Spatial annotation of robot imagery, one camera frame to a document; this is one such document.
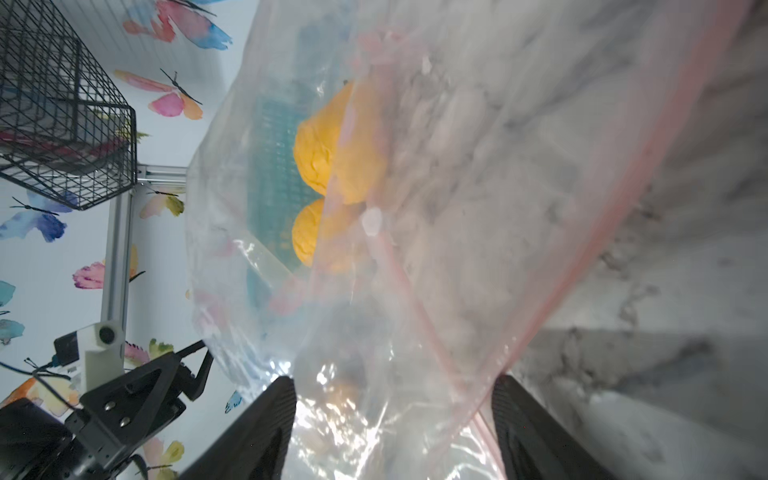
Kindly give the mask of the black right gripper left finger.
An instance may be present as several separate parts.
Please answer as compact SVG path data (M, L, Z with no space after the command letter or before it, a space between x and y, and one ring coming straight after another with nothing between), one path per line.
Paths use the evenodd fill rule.
M277 378L179 478L279 480L296 405L294 380Z

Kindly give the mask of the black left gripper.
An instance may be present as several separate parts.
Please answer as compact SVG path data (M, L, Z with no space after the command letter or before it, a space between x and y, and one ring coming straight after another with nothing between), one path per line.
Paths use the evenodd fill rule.
M83 468L121 468L136 449L177 420L186 410L180 399L204 392L213 356L205 352L194 373L183 360L207 350L198 341L165 353L80 397L81 408L65 421L73 434L75 464Z

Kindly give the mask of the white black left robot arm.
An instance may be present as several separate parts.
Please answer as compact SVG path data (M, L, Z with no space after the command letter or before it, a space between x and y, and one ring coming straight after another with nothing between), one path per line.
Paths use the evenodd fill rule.
M212 354L197 372L183 363L204 346L198 341L166 353L96 387L63 422L26 398L3 407L2 478L115 479L129 466L148 478L160 465L137 451L204 392Z

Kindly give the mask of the clear zip-top bag with pears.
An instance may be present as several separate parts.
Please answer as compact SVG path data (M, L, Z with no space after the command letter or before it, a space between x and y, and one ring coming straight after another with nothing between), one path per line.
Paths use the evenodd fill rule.
M490 478L480 409L642 194L747 1L263 1L188 174L193 320L280 479ZM257 100L381 95L388 167L290 270L249 231Z

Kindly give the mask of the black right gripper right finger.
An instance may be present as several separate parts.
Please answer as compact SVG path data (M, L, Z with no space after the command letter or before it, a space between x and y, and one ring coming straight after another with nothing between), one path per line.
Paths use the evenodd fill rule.
M615 477L514 377L501 375L496 379L491 407L507 479Z

